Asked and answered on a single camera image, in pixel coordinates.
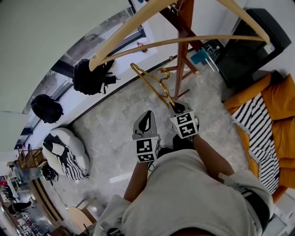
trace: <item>gray t-shirt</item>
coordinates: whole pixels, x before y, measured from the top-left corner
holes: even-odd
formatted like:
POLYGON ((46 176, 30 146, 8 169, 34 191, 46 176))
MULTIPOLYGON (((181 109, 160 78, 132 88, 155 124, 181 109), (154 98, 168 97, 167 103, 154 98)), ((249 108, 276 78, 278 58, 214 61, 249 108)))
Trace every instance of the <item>gray t-shirt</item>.
MULTIPOLYGON (((95 228, 106 235, 102 222, 125 236, 169 236, 184 228, 199 228, 216 236, 258 235, 243 196, 208 176, 195 150, 169 153, 154 162, 147 185, 131 203, 113 196, 95 228)), ((272 197, 252 172, 230 176, 241 187, 256 192, 272 215, 272 197)))

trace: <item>black bag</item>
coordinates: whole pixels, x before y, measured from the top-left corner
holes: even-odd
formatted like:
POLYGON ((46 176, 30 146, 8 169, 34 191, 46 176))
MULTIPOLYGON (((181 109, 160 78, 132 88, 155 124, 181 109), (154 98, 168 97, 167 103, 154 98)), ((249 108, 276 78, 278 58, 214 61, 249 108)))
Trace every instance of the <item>black bag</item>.
POLYGON ((44 166, 42 166, 40 173, 41 173, 41 176, 43 177, 43 179, 46 181, 58 181, 59 180, 58 173, 53 168, 51 168, 48 163, 46 163, 44 166))
POLYGON ((63 108, 46 94, 36 96, 31 102, 31 108, 35 115, 44 123, 54 123, 63 115, 63 108))
POLYGON ((112 74, 108 72, 113 65, 114 60, 97 66, 93 71, 89 69, 89 60, 82 59, 74 69, 73 84, 74 89, 86 95, 94 95, 97 93, 106 94, 106 86, 116 83, 115 76, 107 76, 112 74))

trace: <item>wooden table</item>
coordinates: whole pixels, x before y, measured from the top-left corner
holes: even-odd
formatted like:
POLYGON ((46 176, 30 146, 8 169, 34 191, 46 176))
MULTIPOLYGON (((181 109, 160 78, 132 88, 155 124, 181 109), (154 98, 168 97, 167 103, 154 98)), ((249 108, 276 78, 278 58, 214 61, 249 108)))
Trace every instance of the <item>wooden table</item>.
POLYGON ((79 209, 78 207, 84 201, 85 200, 82 200, 77 206, 69 207, 70 218, 73 222, 75 222, 79 226, 79 228, 81 229, 81 232, 85 230, 85 227, 88 228, 89 226, 93 225, 96 222, 96 219, 87 210, 87 207, 90 206, 95 201, 95 198, 93 198, 90 201, 90 203, 88 203, 83 209, 79 209))

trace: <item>black and white striped fabric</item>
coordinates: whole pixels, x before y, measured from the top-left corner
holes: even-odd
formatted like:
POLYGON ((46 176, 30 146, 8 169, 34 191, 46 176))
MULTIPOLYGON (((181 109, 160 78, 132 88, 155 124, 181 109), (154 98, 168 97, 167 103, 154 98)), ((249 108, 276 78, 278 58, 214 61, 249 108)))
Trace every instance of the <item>black and white striped fabric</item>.
POLYGON ((43 146, 57 157, 63 173, 71 181, 89 178, 86 174, 87 171, 77 163, 75 155, 73 155, 69 147, 58 136, 53 137, 51 134, 48 134, 44 139, 43 146))
POLYGON ((259 166, 259 180, 272 194, 278 188, 279 161, 271 118, 261 94, 239 107, 232 119, 250 136, 248 153, 259 166))

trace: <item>black backpack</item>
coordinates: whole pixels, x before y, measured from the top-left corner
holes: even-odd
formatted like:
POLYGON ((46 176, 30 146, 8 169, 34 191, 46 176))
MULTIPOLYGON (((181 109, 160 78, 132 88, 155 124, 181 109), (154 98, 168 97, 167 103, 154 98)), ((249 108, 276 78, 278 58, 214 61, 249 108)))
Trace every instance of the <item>black backpack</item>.
POLYGON ((97 93, 106 94, 106 86, 116 83, 115 76, 107 76, 112 74, 108 72, 113 65, 114 60, 97 66, 93 71, 89 69, 89 60, 82 59, 74 69, 73 84, 74 89, 86 95, 94 95, 97 93))
POLYGON ((54 123, 63 115, 63 108, 46 94, 36 96, 31 102, 31 108, 35 115, 44 123, 54 123))

